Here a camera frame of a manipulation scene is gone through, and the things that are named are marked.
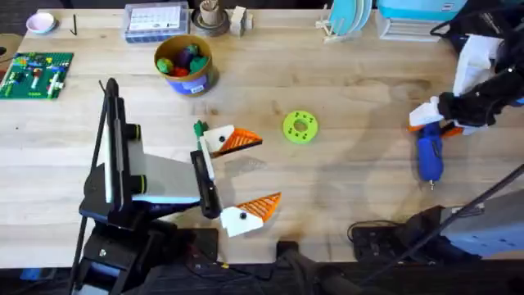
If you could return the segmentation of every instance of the teal box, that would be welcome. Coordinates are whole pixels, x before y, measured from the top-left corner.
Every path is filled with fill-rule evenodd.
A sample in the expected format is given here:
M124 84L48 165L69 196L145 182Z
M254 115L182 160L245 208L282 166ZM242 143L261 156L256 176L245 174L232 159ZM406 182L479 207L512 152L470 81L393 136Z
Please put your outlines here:
M377 7L385 18L410 20L453 19L468 0L377 0Z

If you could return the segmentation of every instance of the plastic container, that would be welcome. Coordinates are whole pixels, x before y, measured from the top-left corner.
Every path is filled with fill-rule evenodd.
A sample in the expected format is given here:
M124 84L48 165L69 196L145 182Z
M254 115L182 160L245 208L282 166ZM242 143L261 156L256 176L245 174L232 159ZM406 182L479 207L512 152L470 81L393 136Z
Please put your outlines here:
M185 1L127 4L121 33L128 43L161 42L188 34L188 4Z
M204 39L194 35L179 35L167 39L156 49L154 62L156 68L156 62L162 57L174 61L176 60L176 55L191 44L196 44L198 46L200 55L203 57L208 57L206 65L203 66L197 73L184 77L174 77L166 75L160 71L158 72L164 76L169 85L171 85L173 90L177 93L190 97L196 97L201 96L207 90L209 90L217 79L217 75L215 74L215 70L213 68L211 49Z

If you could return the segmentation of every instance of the green ball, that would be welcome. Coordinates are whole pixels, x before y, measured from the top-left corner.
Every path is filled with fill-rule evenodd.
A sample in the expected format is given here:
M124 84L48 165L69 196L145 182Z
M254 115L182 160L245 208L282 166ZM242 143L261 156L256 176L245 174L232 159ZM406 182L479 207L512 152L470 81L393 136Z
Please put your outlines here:
M198 45L196 44L191 44L189 46L186 47L186 49L192 54L192 55L197 55L198 54Z
M174 68L173 62L165 57L159 58L158 61L156 61L156 67L164 74L169 74Z
M195 74L201 70L206 65L208 59L207 57L194 57L189 64L190 74Z

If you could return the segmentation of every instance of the green lego baseplate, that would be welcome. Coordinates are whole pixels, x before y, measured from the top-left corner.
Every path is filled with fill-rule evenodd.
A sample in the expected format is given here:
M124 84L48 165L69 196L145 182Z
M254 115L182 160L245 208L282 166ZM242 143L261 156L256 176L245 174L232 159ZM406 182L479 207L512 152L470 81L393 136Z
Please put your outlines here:
M70 52L18 52L0 85L0 99L58 98L73 55Z

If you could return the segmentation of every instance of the red ball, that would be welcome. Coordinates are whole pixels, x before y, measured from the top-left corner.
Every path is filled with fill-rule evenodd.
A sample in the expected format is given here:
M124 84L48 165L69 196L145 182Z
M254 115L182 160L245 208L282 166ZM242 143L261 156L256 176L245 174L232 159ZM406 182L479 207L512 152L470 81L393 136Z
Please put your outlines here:
M184 77L189 75L189 70L176 66L169 74L175 77Z

